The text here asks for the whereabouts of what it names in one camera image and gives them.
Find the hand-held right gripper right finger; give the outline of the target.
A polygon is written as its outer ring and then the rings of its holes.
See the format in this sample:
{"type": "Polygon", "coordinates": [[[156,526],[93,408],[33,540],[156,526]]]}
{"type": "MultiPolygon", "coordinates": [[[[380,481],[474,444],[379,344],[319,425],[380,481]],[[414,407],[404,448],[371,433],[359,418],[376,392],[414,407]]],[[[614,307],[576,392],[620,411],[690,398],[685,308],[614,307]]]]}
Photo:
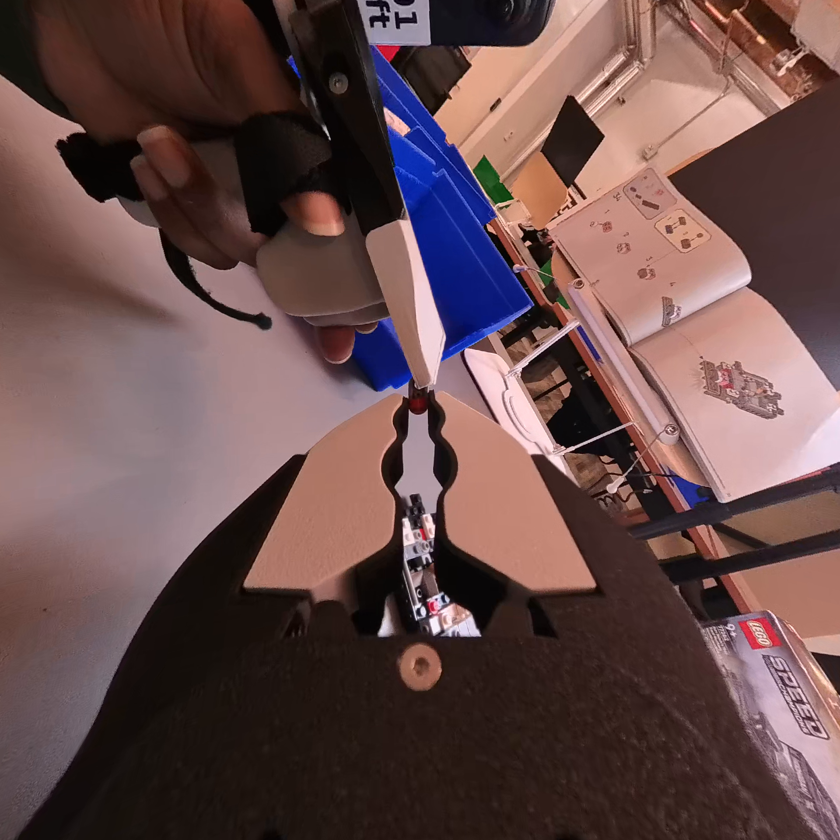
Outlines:
{"type": "Polygon", "coordinates": [[[446,392],[431,407],[448,468],[436,561],[446,592],[462,605],[594,592],[593,573],[529,451],[446,392]]]}

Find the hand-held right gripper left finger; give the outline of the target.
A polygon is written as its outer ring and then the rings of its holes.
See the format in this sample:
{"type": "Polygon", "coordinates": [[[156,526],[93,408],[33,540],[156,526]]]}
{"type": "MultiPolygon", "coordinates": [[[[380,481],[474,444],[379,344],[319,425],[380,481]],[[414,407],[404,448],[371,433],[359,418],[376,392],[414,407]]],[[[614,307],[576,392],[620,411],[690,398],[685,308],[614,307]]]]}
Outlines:
{"type": "Polygon", "coordinates": [[[246,592],[358,601],[355,568],[395,534],[396,502],[382,468],[402,406],[401,395],[389,395],[309,450],[245,577],[246,592]]]}

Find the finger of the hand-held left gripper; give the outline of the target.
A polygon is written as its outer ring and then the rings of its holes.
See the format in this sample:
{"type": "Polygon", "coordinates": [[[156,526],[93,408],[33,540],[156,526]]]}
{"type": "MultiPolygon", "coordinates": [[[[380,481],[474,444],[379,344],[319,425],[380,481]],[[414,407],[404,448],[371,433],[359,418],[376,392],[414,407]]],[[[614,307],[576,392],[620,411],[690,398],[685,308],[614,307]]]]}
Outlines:
{"type": "Polygon", "coordinates": [[[432,389],[446,342],[444,325],[407,215],[370,231],[365,247],[415,386],[432,389]]]}

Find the large blue plastic bin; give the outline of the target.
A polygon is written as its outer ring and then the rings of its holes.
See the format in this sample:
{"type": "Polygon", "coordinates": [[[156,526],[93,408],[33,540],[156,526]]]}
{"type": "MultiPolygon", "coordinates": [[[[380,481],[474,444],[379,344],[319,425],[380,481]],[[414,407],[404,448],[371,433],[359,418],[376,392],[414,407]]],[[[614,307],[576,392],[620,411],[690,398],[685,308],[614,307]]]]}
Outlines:
{"type": "MultiPolygon", "coordinates": [[[[446,334],[446,360],[509,324],[531,305],[512,269],[491,243],[486,225],[495,211],[443,129],[377,51],[374,66],[385,109],[408,128],[389,129],[395,174],[413,224],[437,311],[446,334]]],[[[337,302],[354,279],[342,268],[348,250],[338,242],[287,226],[275,240],[277,277],[260,277],[286,314],[314,323],[314,304],[337,302]]]]}

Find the brick car model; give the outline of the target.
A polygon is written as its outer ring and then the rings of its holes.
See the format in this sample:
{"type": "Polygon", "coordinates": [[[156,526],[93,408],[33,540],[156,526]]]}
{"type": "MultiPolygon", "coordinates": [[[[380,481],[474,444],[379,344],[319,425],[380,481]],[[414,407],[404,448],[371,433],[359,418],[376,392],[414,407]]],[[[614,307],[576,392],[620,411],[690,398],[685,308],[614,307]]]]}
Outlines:
{"type": "Polygon", "coordinates": [[[421,634],[479,637],[472,613],[439,587],[434,564],[436,521],[422,497],[402,499],[402,576],[385,599],[379,637],[421,634]]]}

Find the instruction booklet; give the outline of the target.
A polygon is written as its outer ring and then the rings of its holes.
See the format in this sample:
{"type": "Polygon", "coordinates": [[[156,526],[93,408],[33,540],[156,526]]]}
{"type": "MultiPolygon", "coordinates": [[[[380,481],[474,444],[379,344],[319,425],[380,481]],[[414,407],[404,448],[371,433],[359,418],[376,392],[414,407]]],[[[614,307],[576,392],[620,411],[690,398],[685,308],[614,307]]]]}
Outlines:
{"type": "Polygon", "coordinates": [[[573,313],[644,430],[684,449],[719,501],[838,463],[838,390],[750,288],[736,242],[653,167],[550,230],[573,313]]]}

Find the toy car set box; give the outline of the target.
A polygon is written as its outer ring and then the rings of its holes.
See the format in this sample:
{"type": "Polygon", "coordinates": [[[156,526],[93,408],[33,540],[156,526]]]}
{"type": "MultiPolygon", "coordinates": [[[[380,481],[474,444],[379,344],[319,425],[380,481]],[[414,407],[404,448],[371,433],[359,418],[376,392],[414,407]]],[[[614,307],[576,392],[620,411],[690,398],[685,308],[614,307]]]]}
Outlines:
{"type": "Polygon", "coordinates": [[[787,798],[839,838],[839,701],[792,625],[771,612],[702,623],[738,713],[787,798]]]}

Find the white book stand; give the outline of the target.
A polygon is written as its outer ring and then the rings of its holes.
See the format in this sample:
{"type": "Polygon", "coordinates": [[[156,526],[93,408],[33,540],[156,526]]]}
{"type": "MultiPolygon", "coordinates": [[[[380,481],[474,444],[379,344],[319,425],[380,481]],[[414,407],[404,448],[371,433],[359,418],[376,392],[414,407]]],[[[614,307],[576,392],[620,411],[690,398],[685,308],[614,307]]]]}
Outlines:
{"type": "MultiPolygon", "coordinates": [[[[516,364],[507,362],[495,349],[467,349],[462,353],[465,367],[499,425],[529,452],[546,455],[561,467],[566,467],[575,453],[611,457],[608,443],[601,439],[614,432],[621,432],[619,438],[624,445],[630,443],[624,432],[629,423],[599,433],[584,414],[578,394],[571,389],[560,408],[554,409],[550,420],[545,421],[537,397],[530,394],[522,379],[526,368],[543,356],[550,357],[553,366],[560,369],[554,356],[560,350],[559,342],[582,329],[610,377],[621,383],[625,396],[631,398],[636,416],[653,434],[653,443],[677,446],[680,451],[679,462],[671,464],[673,481],[677,485],[682,481],[708,488],[707,498],[712,501],[732,501],[733,496],[719,487],[718,478],[698,445],[687,409],[679,405],[674,394],[667,393],[663,382],[656,381],[653,371],[643,371],[642,361],[617,337],[589,284],[574,274],[562,255],[553,257],[552,273],[570,306],[572,320],[516,364]]],[[[568,383],[563,376],[554,390],[559,392],[564,385],[568,383]]],[[[634,458],[625,469],[624,478],[618,480],[620,484],[631,484],[629,473],[637,462],[638,458],[634,458]]]]}

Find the green box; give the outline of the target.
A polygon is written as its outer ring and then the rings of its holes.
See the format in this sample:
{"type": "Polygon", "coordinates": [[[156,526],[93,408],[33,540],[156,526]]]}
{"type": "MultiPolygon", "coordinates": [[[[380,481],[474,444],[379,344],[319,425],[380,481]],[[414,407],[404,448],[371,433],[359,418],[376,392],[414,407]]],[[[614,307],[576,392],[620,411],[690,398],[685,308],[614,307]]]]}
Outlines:
{"type": "Polygon", "coordinates": [[[501,180],[499,173],[486,155],[480,158],[472,172],[478,184],[494,206],[508,205],[515,200],[515,197],[501,180]]]}

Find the wooden background desk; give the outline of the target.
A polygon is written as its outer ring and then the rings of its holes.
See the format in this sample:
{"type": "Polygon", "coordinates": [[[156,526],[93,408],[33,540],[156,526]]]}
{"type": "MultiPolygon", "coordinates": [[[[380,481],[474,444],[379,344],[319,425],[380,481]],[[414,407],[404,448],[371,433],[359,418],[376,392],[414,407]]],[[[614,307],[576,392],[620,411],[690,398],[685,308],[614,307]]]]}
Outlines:
{"type": "MultiPolygon", "coordinates": [[[[532,268],[533,260],[523,243],[512,238],[507,227],[499,218],[486,226],[490,239],[498,245],[506,261],[512,268],[517,268],[516,275],[520,284],[527,290],[532,300],[532,308],[519,323],[529,326],[532,332],[538,326],[565,326],[572,315],[560,301],[552,301],[545,296],[542,275],[539,269],[532,268]]],[[[632,408],[631,398],[622,391],[621,383],[614,382],[609,370],[593,352],[586,333],[582,329],[574,330],[570,337],[559,342],[560,350],[554,356],[563,371],[570,389],[577,393],[584,414],[597,427],[599,433],[628,423],[624,429],[630,443],[624,445],[619,439],[621,432],[614,432],[601,439],[608,443],[613,460],[626,469],[638,458],[631,468],[629,477],[633,479],[631,488],[633,498],[639,506],[628,509],[620,520],[628,527],[645,524],[667,518],[676,513],[687,512],[690,508],[684,495],[673,481],[672,463],[679,462],[680,451],[677,446],[662,446],[653,443],[653,434],[647,430],[632,408]]]]}

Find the black office chair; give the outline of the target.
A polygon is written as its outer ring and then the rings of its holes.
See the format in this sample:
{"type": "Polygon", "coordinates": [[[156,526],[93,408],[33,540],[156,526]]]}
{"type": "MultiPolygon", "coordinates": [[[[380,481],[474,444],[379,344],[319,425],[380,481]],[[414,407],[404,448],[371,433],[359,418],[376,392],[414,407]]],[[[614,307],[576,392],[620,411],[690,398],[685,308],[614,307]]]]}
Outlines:
{"type": "Polygon", "coordinates": [[[563,105],[541,147],[541,154],[562,183],[574,186],[605,135],[572,95],[563,105]]]}

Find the black pole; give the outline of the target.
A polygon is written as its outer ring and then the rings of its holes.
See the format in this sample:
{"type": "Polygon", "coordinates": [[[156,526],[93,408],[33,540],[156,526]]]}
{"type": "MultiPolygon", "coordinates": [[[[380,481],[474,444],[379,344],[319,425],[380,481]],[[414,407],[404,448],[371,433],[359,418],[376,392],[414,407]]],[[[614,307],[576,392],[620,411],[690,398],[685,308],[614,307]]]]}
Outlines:
{"type": "Polygon", "coordinates": [[[675,513],[656,521],[632,526],[628,531],[636,539],[648,540],[666,534],[687,531],[700,526],[713,526],[743,513],[771,508],[789,501],[811,497],[839,489],[839,464],[818,474],[757,491],[730,502],[704,502],[690,510],[675,513]]]}
{"type": "Polygon", "coordinates": [[[777,545],[767,545],[748,552],[736,553],[721,560],[707,560],[698,554],[687,554],[657,563],[673,585],[717,579],[725,575],[753,571],[766,566],[799,560],[839,548],[839,530],[822,532],[777,545]]]}

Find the black panel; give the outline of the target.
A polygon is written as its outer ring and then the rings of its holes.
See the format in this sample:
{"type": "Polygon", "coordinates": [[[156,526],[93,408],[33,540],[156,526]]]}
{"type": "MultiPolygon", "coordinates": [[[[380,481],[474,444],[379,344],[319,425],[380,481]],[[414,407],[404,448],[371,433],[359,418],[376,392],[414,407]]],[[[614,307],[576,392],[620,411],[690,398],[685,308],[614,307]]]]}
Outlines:
{"type": "Polygon", "coordinates": [[[670,176],[839,387],[839,80],[670,176]]]}

